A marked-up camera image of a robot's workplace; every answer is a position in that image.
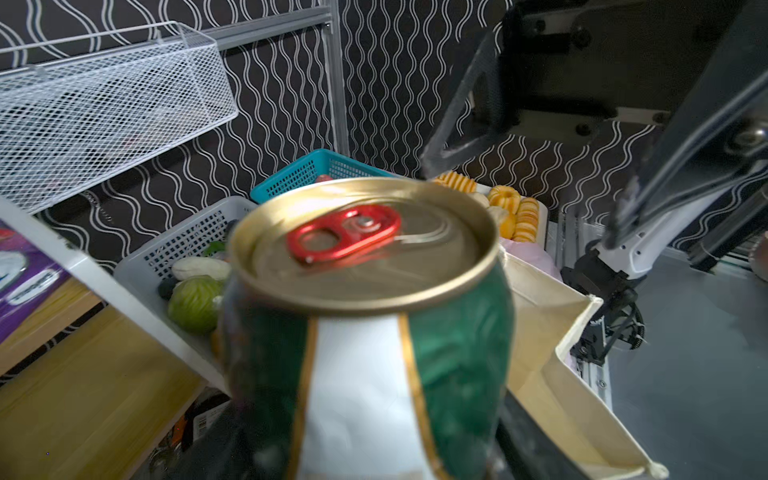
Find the beige fabric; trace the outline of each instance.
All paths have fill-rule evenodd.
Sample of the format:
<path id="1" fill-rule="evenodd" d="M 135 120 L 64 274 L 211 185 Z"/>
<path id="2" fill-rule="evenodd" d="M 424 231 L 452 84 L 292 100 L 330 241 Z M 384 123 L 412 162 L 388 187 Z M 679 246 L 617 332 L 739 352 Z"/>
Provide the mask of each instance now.
<path id="1" fill-rule="evenodd" d="M 603 303 L 501 253 L 515 298 L 515 345 L 507 387 L 550 439 L 590 478 L 666 478 L 632 435 L 564 363 Z"/>

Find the green round vegetable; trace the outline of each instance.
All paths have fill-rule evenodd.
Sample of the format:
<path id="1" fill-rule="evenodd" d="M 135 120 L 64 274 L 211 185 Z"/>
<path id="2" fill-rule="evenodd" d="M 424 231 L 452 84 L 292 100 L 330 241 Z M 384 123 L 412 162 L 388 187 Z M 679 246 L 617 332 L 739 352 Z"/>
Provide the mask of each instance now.
<path id="1" fill-rule="evenodd" d="M 222 285 L 208 275 L 179 282 L 168 302 L 168 317 L 182 329 L 206 335 L 216 328 Z"/>

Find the tray of bread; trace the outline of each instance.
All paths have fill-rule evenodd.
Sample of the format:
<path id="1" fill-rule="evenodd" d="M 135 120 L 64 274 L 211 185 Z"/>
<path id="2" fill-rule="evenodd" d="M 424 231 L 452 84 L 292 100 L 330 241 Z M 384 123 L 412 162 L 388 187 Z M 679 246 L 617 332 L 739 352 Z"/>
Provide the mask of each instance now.
<path id="1" fill-rule="evenodd" d="M 500 237 L 538 243 L 545 248 L 549 211 L 542 202 L 523 197 L 512 187 L 489 187 L 454 171 L 445 172 L 433 181 L 477 200 L 495 220 Z"/>

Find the gray floor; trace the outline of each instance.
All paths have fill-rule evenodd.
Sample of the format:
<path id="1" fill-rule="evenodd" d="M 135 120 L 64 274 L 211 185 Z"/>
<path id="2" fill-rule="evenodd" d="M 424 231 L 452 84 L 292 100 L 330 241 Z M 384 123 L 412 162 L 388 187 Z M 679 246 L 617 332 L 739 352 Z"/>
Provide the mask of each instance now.
<path id="1" fill-rule="evenodd" d="M 609 357 L 616 415 L 672 480 L 768 478 L 768 283 L 660 257 L 639 297 L 647 344 Z"/>

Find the white vegetable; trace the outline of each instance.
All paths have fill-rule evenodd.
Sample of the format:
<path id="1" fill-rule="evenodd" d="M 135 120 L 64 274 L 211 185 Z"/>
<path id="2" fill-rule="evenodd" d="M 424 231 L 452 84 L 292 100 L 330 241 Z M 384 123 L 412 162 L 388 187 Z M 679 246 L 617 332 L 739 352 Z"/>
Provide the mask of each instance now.
<path id="1" fill-rule="evenodd" d="M 227 279 L 232 271 L 230 264 L 223 260 L 207 257 L 187 257 L 176 261 L 170 271 L 178 280 L 193 276 L 208 275 L 220 282 Z"/>
<path id="2" fill-rule="evenodd" d="M 490 205 L 490 202 L 488 202 L 488 197 L 479 192 L 472 192 L 471 194 L 467 195 L 469 195 L 477 203 L 481 204 L 483 208 L 488 208 Z"/>
<path id="3" fill-rule="evenodd" d="M 504 220 L 509 217 L 509 210 L 501 207 L 488 207 L 485 209 L 489 214 L 491 214 L 491 218 L 493 221 L 496 222 L 496 226 L 500 227 Z"/>

